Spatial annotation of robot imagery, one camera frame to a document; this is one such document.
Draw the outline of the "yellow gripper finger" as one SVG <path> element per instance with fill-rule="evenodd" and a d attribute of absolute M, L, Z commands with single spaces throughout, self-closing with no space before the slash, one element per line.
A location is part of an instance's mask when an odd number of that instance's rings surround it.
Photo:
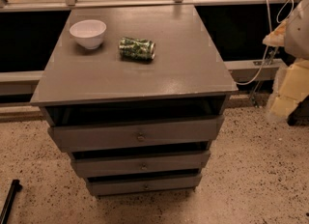
<path fill-rule="evenodd" d="M 263 44 L 272 47 L 283 47 L 285 42 L 286 26 L 287 21 L 282 21 L 272 32 L 264 37 Z"/>
<path fill-rule="evenodd" d="M 287 119 L 309 96 L 309 61 L 297 58 L 288 67 L 280 68 L 267 102 L 272 119 Z"/>

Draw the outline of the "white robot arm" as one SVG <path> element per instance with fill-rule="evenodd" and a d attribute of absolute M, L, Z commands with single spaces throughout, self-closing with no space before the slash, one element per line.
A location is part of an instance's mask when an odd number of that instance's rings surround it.
<path fill-rule="evenodd" d="M 301 0 L 290 16 L 265 36 L 263 44 L 282 46 L 295 57 L 269 110 L 277 117 L 288 118 L 309 96 L 309 0 Z"/>

